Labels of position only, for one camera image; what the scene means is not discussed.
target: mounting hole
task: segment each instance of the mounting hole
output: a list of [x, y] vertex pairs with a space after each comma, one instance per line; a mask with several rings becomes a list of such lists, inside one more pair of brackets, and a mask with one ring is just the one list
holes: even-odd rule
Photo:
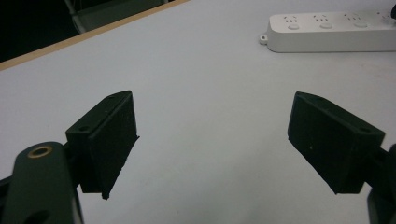
[[371, 130], [368, 129], [368, 128], [359, 128], [359, 130], [361, 130], [364, 133], [370, 133], [371, 132]]
[[24, 224], [42, 224], [47, 221], [50, 217], [50, 212], [47, 210], [42, 210], [33, 213], [24, 221]]
[[79, 128], [79, 130], [80, 130], [81, 132], [88, 131], [89, 129], [90, 129], [90, 127], [88, 127], [88, 126], [82, 126], [82, 127]]
[[29, 154], [27, 155], [27, 157], [29, 157], [31, 159], [37, 159], [37, 158], [47, 156], [48, 154], [51, 153], [51, 151], [52, 151], [52, 147], [50, 147], [50, 146], [37, 147], [37, 148], [33, 149], [32, 151], [30, 151]]
[[262, 45], [266, 45], [268, 43], [268, 36], [267, 35], [260, 35], [259, 43]]

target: black plastic part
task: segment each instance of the black plastic part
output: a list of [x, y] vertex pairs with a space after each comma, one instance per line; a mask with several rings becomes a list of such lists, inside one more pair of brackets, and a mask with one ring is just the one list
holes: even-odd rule
[[392, 11], [390, 12], [390, 16], [396, 20], [396, 5], [393, 7]]
[[288, 135], [334, 193], [361, 191], [361, 166], [385, 136], [338, 105], [303, 92], [294, 96]]
[[66, 131], [83, 192], [107, 199], [138, 139], [130, 91], [107, 96]]
[[11, 183], [11, 176], [0, 180], [0, 223], [3, 216], [4, 206], [6, 206], [7, 192]]
[[2, 223], [82, 222], [63, 146], [48, 142], [21, 152], [15, 160]]
[[382, 197], [375, 189], [367, 198], [370, 224], [396, 224], [395, 203]]
[[392, 191], [393, 201], [396, 202], [396, 144], [389, 150], [387, 157], [387, 170], [389, 171], [389, 184]]
[[389, 168], [387, 167], [387, 160], [389, 153], [379, 148], [375, 153], [369, 155], [365, 163], [361, 166], [360, 172], [364, 176], [364, 181], [367, 182], [374, 190], [375, 194], [384, 198], [384, 200], [394, 203], [392, 197], [392, 190], [390, 188]]

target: gray surface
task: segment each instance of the gray surface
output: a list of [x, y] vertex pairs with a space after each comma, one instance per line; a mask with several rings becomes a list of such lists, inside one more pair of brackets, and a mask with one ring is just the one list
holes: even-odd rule
[[279, 54], [273, 14], [393, 1], [191, 0], [0, 72], [0, 176], [113, 92], [132, 90], [138, 134], [86, 223], [367, 224], [366, 197], [333, 195], [287, 139], [293, 94], [326, 97], [396, 139], [396, 54]]

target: power strip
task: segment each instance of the power strip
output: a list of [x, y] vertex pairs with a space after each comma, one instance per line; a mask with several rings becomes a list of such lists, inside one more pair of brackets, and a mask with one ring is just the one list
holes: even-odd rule
[[275, 52], [394, 51], [396, 20], [387, 10], [275, 15], [260, 43]]

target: white tabletop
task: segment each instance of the white tabletop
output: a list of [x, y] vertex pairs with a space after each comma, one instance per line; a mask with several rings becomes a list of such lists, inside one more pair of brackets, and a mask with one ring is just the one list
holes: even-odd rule
[[396, 54], [274, 53], [273, 14], [386, 9], [390, 0], [191, 0], [0, 72], [0, 178], [19, 152], [131, 90], [138, 134], [86, 223], [369, 223], [369, 186], [334, 195], [288, 141], [296, 91], [323, 96], [396, 142]]

